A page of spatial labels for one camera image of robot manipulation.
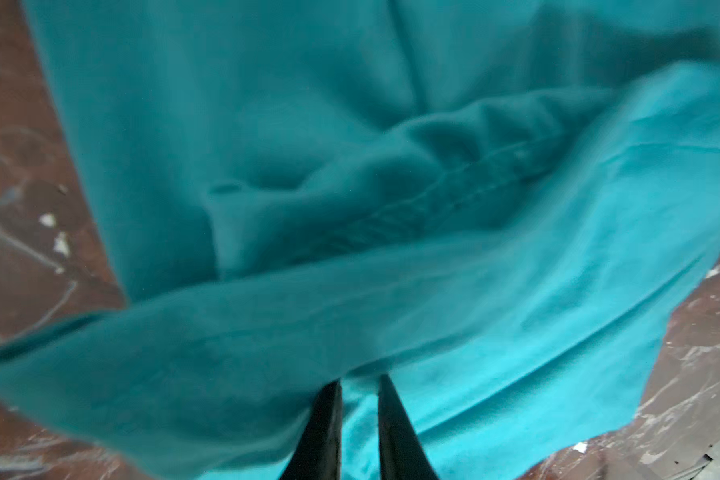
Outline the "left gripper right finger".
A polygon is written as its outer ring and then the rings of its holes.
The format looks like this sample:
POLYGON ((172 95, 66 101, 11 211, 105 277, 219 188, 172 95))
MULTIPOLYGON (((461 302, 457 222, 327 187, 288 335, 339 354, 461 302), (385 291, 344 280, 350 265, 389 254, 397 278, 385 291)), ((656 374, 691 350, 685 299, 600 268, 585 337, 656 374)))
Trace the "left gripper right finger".
POLYGON ((380 379, 378 425, 382 480, 438 480, 388 375, 380 379))

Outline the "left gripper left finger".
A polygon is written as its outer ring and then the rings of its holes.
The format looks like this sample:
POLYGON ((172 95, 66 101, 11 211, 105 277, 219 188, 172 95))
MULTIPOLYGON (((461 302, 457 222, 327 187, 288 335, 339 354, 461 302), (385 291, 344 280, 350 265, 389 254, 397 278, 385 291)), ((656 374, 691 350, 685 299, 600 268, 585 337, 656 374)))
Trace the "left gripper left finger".
POLYGON ((309 421, 280 480, 338 480, 341 475, 342 388, 339 380, 323 387, 309 421))

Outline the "teal printed t-shirt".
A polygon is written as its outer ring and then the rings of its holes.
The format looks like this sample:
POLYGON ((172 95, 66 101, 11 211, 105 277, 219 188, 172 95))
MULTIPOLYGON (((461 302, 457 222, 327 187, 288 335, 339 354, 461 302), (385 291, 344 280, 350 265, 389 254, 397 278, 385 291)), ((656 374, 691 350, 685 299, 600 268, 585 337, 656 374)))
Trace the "teal printed t-shirt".
POLYGON ((274 479, 388 376, 443 479, 633 419, 720 256, 720 1, 27 1, 129 304, 0 401, 163 479, 274 479))

